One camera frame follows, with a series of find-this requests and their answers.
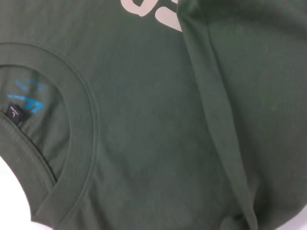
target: seam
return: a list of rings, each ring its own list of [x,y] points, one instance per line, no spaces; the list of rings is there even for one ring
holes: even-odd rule
[[[201,6],[200,6],[200,3],[199,3],[199,1],[198,0],[196,0],[196,4],[197,4],[197,11],[198,11],[198,15],[200,15],[200,17],[204,20],[204,22],[205,22],[205,30],[206,30],[206,34],[207,34],[207,36],[208,36],[208,41],[207,41],[207,45],[209,46],[208,48],[209,48],[209,52],[211,53],[211,55],[213,56],[213,58],[214,58],[214,60],[213,60],[213,70],[214,70],[214,73],[215,74],[217,74],[219,77],[221,77],[222,75],[221,75],[221,70],[220,70],[220,66],[218,65],[218,60],[217,60],[217,56],[216,56],[216,53],[215,53],[215,51],[214,51],[214,48],[213,48],[213,45],[212,45],[212,39],[211,39],[211,35],[210,35],[210,30],[209,30],[209,25],[208,25],[208,22],[207,22],[207,19],[205,18],[205,16],[203,15],[203,13],[201,12]],[[235,174],[234,174],[234,171],[233,171],[233,168],[234,168],[234,161],[233,160],[231,160],[230,162],[229,162],[229,164],[230,164],[230,168],[228,167],[228,172],[229,173],[231,173],[231,175],[232,175],[232,177],[235,177]],[[240,183],[237,181],[237,180],[233,180],[232,181],[232,183],[234,184],[234,187],[236,188],[236,190],[241,194],[241,195],[243,195],[243,196],[245,196],[245,197],[247,197],[248,198],[248,208],[251,208],[250,207],[250,199],[249,199],[249,194],[248,194],[248,192],[246,191],[246,189],[244,189],[244,187],[242,188],[242,186],[240,186]],[[256,220],[256,223],[254,223],[254,215],[252,214],[252,213],[250,213],[250,211],[249,210],[246,210],[246,208],[243,208],[242,206],[241,206],[241,208],[242,208],[242,211],[243,211],[243,213],[246,215],[246,214],[248,214],[248,216],[246,216],[246,218],[247,218],[247,221],[248,221],[248,223],[250,224],[250,227],[251,228],[253,228],[254,227],[254,224],[256,224],[257,223],[257,220]]]
[[[49,45],[45,42],[37,42],[35,40],[31,40],[25,37],[19,37],[17,39],[5,39],[5,37],[1,38],[2,41],[8,41],[8,42],[2,42],[2,44],[23,44],[23,45],[30,45],[37,47],[39,49],[42,49],[44,51],[47,51],[55,56],[57,56],[61,61],[63,61],[75,74],[75,76],[78,78],[80,81],[81,85],[84,88],[84,91],[86,92],[87,99],[89,101],[89,105],[91,108],[91,115],[92,115],[92,120],[93,120],[93,151],[92,151],[92,156],[91,156],[91,163],[89,166],[89,170],[87,172],[87,177],[85,179],[85,183],[81,189],[80,194],[78,195],[78,198],[76,199],[74,205],[70,208],[70,210],[67,212],[67,214],[63,217],[63,220],[59,222],[59,224],[55,227],[55,229],[58,229],[61,227],[62,224],[64,224],[75,212],[78,210],[80,202],[82,201],[84,194],[86,193],[89,183],[91,182],[91,178],[93,175],[94,171],[94,166],[95,166],[95,159],[97,157],[97,137],[99,135],[99,121],[97,119],[97,102],[94,97],[93,91],[90,89],[88,81],[86,78],[83,76],[83,74],[76,68],[76,66],[68,60],[68,58],[64,55],[61,54],[61,52],[55,48],[52,45]]]
[[[56,183],[56,180],[55,180],[55,178],[54,178],[54,175],[53,175],[52,172],[50,171],[49,167],[46,165],[46,162],[42,159],[41,155],[38,153],[37,149],[33,146],[33,144],[30,142],[30,140],[28,140],[28,139],[24,136],[24,134],[19,135],[19,136],[20,136],[20,138],[21,138],[24,142],[26,142],[26,144],[28,145],[28,147],[30,148],[30,150],[31,150],[33,153],[35,153],[35,154],[37,155],[37,159],[39,160],[39,162],[41,163],[41,165],[44,167],[46,173],[48,174],[49,179],[50,179],[51,182],[52,182],[52,186],[54,186],[55,183]]]
[[[44,182],[44,180],[43,180],[41,174],[39,173],[39,171],[38,171],[36,165],[35,165],[34,162],[32,161],[31,157],[30,157],[30,156],[27,154],[27,152],[21,147],[21,145],[20,145],[15,139],[12,138],[12,135],[11,135],[10,131],[9,131],[5,126],[3,126],[2,124],[0,124],[0,127],[2,127],[5,131],[8,132],[9,138],[16,144],[16,146],[18,147],[18,149],[19,149],[21,152],[24,153],[24,155],[22,155],[22,154],[20,154],[20,153],[18,153],[18,155],[20,155],[22,158],[23,158],[23,156],[25,156],[25,157],[29,160],[29,162],[31,163],[32,167],[35,169],[36,174],[38,175],[38,178],[39,178],[39,180],[40,180],[40,184],[43,186],[43,188],[44,188],[44,189],[46,190],[46,192],[48,193],[47,186],[46,186],[46,184],[45,184],[45,182]]]

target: white background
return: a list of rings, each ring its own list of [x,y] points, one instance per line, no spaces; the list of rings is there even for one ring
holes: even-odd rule
[[[51,230],[30,221],[30,208],[17,178],[0,158],[0,229]],[[278,230],[307,230],[307,207]]]

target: white print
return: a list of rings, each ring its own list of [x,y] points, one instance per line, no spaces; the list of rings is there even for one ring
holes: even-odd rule
[[[167,7],[160,7],[155,12],[155,18],[164,25],[167,25],[175,30],[182,31],[177,18],[177,14]]]
[[[133,0],[120,0],[121,5],[126,11],[137,14],[143,17],[149,14],[150,11],[156,6],[159,0],[144,0],[141,6],[136,5]],[[178,0],[171,0],[173,3],[178,4]],[[155,18],[162,24],[169,26],[175,30],[181,31],[181,26],[177,14],[167,7],[160,7],[155,12]]]
[[[133,0],[120,0],[126,11],[141,17],[147,15],[159,0],[144,0],[141,6],[136,5]]]
[[[13,117],[15,117],[16,114],[18,115],[18,112],[13,107],[11,107],[11,109],[12,109],[12,113],[14,114]]]

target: blue printed logo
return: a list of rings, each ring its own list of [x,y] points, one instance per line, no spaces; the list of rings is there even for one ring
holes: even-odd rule
[[[44,107],[43,103],[38,102],[38,101],[34,101],[34,100],[27,98],[27,97],[23,97],[23,96],[19,96],[19,95],[8,95],[8,97],[12,98],[12,99],[18,99],[18,100],[21,100],[21,101],[28,102],[28,104],[26,104],[24,106],[24,109],[31,111],[34,114],[39,112]]]
[[[46,92],[46,87],[44,84],[38,82],[35,79],[27,79],[28,84],[30,84],[30,86],[34,87],[35,89],[39,90],[42,93]],[[19,89],[21,89],[24,92],[28,92],[30,90],[30,88],[28,87],[28,85],[26,85],[25,83],[23,83],[21,80],[16,80],[15,81],[15,85],[18,86]]]

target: dark green fabric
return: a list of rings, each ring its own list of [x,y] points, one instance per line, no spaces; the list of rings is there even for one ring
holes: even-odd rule
[[[298,214],[306,9],[0,0],[0,155],[32,220],[56,230],[273,230]],[[5,117],[9,102],[26,112],[18,126]]]

